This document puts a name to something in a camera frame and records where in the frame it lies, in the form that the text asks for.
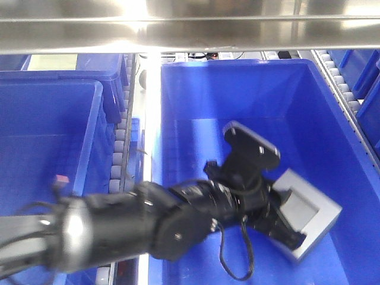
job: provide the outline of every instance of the gray object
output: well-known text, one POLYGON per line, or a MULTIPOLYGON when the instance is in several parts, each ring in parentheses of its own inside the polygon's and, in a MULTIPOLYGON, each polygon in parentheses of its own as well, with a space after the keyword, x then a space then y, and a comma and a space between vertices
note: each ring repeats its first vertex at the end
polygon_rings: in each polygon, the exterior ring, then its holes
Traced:
POLYGON ((121 122, 118 123, 118 129, 126 129, 126 119, 121 119, 121 122))
POLYGON ((354 93, 352 92, 344 92, 343 93, 343 98, 345 99, 346 102, 354 101, 354 93))
POLYGON ((111 167, 111 179, 120 179, 121 176, 121 166, 113 165, 111 167))
POLYGON ((120 165, 123 163, 123 154, 122 153, 113 153, 112 165, 120 165))
POLYGON ((117 129, 115 137, 118 141, 124 141, 125 140, 125 130, 124 129, 117 129))
POLYGON ((360 103, 359 103, 358 101, 350 101, 350 102, 349 102, 350 110, 351 110, 354 114, 356 114, 357 111, 359 111, 359 109, 360 109, 361 106, 362 106, 362 105, 360 105, 360 103))
POLYGON ((99 267, 96 271, 95 285, 108 285, 109 282, 109 267, 99 267))
POLYGON ((113 149, 116 153, 122 153, 124 151, 124 142, 123 141, 115 141, 115 148, 113 149))
POLYGON ((110 194, 115 194, 120 192, 120 180, 119 179, 111 179, 109 181, 109 192, 110 194))
POLYGON ((334 225, 342 207, 290 169, 275 182, 273 189, 292 192, 280 210, 290 225, 307 234, 307 237, 294 251, 280 244, 278 246, 292 259, 299 261, 334 225))
POLYGON ((337 76, 337 75, 340 74, 339 69, 336 68, 336 67, 329 68, 329 71, 330 71, 330 74, 331 74, 332 76, 337 76))
POLYGON ((346 83, 338 84, 338 88, 342 93, 350 92, 350 87, 346 83))

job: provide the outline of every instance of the metal rail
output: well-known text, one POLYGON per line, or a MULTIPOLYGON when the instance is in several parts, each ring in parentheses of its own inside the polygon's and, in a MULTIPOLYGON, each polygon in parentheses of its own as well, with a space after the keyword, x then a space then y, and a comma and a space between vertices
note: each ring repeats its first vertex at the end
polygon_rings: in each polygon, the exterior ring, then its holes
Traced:
POLYGON ((379 48, 378 0, 0 1, 0 53, 379 48))

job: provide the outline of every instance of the wire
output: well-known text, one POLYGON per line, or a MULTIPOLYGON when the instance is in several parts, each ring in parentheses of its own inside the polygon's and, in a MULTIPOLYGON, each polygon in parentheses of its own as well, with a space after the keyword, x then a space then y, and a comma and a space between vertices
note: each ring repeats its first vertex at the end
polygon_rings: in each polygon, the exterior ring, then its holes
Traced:
MULTIPOLYGON (((148 56, 145 56, 145 55, 139 55, 141 58, 144 58, 144 59, 147 59, 148 56)), ((172 62, 175 61, 175 58, 176 56, 175 55, 162 55, 161 58, 174 58, 174 60, 172 62)), ((203 53, 203 55, 188 55, 188 58, 192 58, 192 59, 202 59, 202 58, 206 58, 208 60, 214 60, 214 58, 211 56, 211 55, 208 55, 207 53, 203 53)))
POLYGON ((254 261, 254 249, 252 247, 252 242, 249 239, 249 236, 248 236, 248 233, 247 233, 246 219, 243 218, 242 221, 241 221, 241 223, 240 223, 240 229, 242 231, 242 235, 243 235, 244 242, 245 242, 245 245, 246 245, 246 248, 247 248, 247 251, 248 251, 248 258, 249 258, 249 268, 248 268, 247 273, 243 277, 237 277, 231 271, 231 269, 228 267, 228 265, 226 264, 226 262, 224 260, 224 257, 223 257, 224 236, 225 236, 224 227, 223 227, 223 225, 219 221, 217 222, 217 225, 218 225, 218 228, 220 229, 220 233, 221 233, 220 252, 219 252, 219 260, 220 260, 221 266, 223 266, 224 270, 226 270, 226 272, 228 273, 228 275, 231 276, 232 278, 234 278, 235 280, 237 280, 237 281, 246 281, 246 280, 248 280, 253 275, 253 273, 254 273, 255 261, 254 261))
POLYGON ((239 58, 241 58, 242 56, 243 56, 243 54, 244 54, 244 52, 242 52, 242 54, 241 55, 239 55, 237 58, 235 58, 235 59, 239 59, 239 58))
POLYGON ((140 70, 140 66, 141 66, 141 63, 139 62, 139 63, 138 63, 138 68, 137 68, 137 71, 136 71, 135 75, 138 74, 138 71, 140 70))

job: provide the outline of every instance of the blue crate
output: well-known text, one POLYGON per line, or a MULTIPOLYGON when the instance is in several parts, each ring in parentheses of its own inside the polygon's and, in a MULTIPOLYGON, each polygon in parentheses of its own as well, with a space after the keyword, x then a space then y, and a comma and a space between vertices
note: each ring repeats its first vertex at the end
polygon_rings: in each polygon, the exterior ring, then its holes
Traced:
POLYGON ((29 61, 30 55, 0 55, 0 71, 25 70, 29 61))
MULTIPOLYGON (((277 179, 288 167, 339 203, 337 223, 299 264, 266 237, 249 231, 255 273, 246 284, 377 284, 380 280, 380 179, 336 99, 312 62, 208 61, 162 67, 161 144, 155 182, 169 186, 206 178, 206 160, 222 163, 230 120, 253 129, 281 152, 277 179)), ((227 263, 239 276, 248 266, 238 227, 226 231, 227 263)), ((219 263, 220 234, 176 262, 150 261, 150 284, 242 284, 219 263)))
POLYGON ((338 69, 356 99, 364 99, 379 74, 378 50, 347 50, 338 69))
POLYGON ((95 285, 97 268, 67 274, 65 285, 95 285))
MULTIPOLYGON (((63 195, 108 193, 115 137, 102 100, 94 80, 0 81, 2 216, 33 201, 54 202, 56 174, 70 179, 63 195)), ((38 267, 15 277, 41 284, 48 274, 38 267)))
POLYGON ((356 117, 372 148, 380 158, 380 75, 356 117))
POLYGON ((327 52, 330 55, 332 61, 334 61, 335 65, 339 67, 342 64, 342 62, 346 62, 348 54, 347 51, 347 49, 331 49, 327 52))
POLYGON ((64 71, 4 71, 0 80, 56 80, 56 79, 93 79, 103 84, 103 108, 109 123, 121 121, 125 110, 123 84, 126 65, 123 54, 94 53, 78 54, 75 70, 64 71))

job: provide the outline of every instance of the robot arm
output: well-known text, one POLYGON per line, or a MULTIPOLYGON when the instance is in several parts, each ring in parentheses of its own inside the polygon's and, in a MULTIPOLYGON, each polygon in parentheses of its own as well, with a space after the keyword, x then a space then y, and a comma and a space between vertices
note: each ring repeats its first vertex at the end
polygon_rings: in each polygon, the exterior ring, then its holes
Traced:
POLYGON ((232 122, 224 130, 232 151, 222 166, 208 161, 208 180, 164 188, 143 182, 130 192, 61 198, 49 214, 0 217, 0 278, 45 265, 73 272, 148 252, 174 261, 215 231, 242 220, 298 248, 296 232, 279 210, 281 196, 261 175, 277 167, 277 149, 232 122))

